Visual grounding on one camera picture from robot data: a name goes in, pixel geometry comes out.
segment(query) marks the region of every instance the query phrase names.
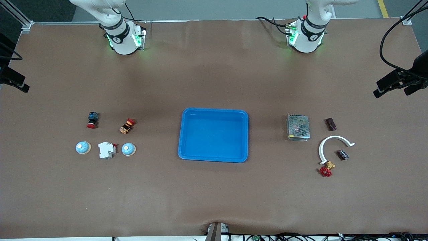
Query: perforated metal cover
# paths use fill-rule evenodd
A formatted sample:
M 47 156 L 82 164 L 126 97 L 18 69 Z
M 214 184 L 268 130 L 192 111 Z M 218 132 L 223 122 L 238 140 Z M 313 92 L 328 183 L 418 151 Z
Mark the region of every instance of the perforated metal cover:
M 288 115 L 287 131 L 289 140 L 303 140 L 310 138 L 309 118 L 304 115 Z

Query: electronic component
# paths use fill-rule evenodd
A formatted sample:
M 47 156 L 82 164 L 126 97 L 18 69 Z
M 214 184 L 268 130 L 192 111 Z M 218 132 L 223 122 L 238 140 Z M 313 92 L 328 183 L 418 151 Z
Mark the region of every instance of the electronic component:
M 89 142 L 79 142 L 76 145 L 76 152 L 79 154 L 86 154 L 91 150 L 91 144 Z
M 100 159 L 110 159 L 113 157 L 113 154 L 116 154 L 117 145 L 114 143 L 103 142 L 98 144 L 100 148 Z
M 136 151 L 135 145 L 132 143 L 125 143 L 122 146 L 122 153 L 125 156 L 132 156 L 134 155 L 135 151 Z
M 336 165 L 334 165 L 331 161 L 328 161 L 325 166 L 320 168 L 320 174 L 323 177 L 329 177 L 331 176 L 331 170 L 334 169 Z
M 344 150 L 338 150 L 336 153 L 342 160 L 348 160 L 349 159 L 348 154 L 346 154 L 346 152 Z
M 132 126 L 134 124 L 135 124 L 135 121 L 133 121 L 132 119 L 128 118 L 128 120 L 126 121 L 126 123 L 119 130 L 123 134 L 126 134 L 126 133 L 128 133 L 132 129 Z
M 287 118 L 287 136 L 292 141 L 307 141 L 309 133 L 309 118 L 304 115 L 289 114 Z
M 325 120 L 325 123 L 327 124 L 327 127 L 330 131 L 337 130 L 336 124 L 333 121 L 333 118 L 328 118 Z
M 97 122 L 98 122 L 98 113 L 97 112 L 90 112 L 89 116 L 88 116 L 88 124 L 86 125 L 86 127 L 94 129 L 97 128 Z

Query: red valve handle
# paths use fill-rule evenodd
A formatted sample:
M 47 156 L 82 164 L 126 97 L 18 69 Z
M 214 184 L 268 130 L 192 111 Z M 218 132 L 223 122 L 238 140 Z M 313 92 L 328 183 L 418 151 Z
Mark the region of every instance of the red valve handle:
M 320 174 L 323 177 L 329 177 L 329 176 L 331 176 L 331 171 L 327 167 L 321 167 L 320 168 Z

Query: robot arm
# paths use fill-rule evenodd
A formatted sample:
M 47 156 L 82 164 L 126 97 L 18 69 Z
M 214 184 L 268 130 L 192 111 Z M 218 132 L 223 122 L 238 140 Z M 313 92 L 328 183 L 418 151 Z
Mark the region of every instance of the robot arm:
M 70 2 L 100 21 L 101 25 L 111 27 L 117 24 L 122 16 L 117 9 L 125 4 L 124 0 L 70 0 Z
M 131 54 L 144 49 L 146 30 L 126 21 L 118 8 L 125 0 L 70 0 L 96 18 L 107 33 L 110 46 L 119 54 Z
M 313 21 L 320 19 L 328 23 L 332 16 L 332 5 L 351 5 L 358 1 L 359 0 L 306 0 L 308 4 L 308 16 L 311 16 L 311 18 L 313 17 Z
M 291 23 L 286 30 L 287 42 L 300 52 L 310 53 L 321 44 L 324 30 L 332 17 L 332 5 L 350 5 L 359 0 L 306 0 L 305 19 Z

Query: blue cap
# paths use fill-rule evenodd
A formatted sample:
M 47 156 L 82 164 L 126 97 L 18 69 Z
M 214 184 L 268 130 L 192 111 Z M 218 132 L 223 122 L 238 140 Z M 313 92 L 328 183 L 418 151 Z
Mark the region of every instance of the blue cap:
M 79 142 L 76 145 L 76 151 L 79 154 L 86 154 L 91 150 L 91 144 L 89 142 Z
M 135 149 L 135 145 L 134 145 L 134 144 L 132 144 L 132 143 L 125 143 L 125 144 L 122 146 L 122 153 L 123 153 L 125 156 L 131 156 L 131 155 L 133 155 L 133 154 L 135 153 L 135 151 L 136 151 L 136 149 Z

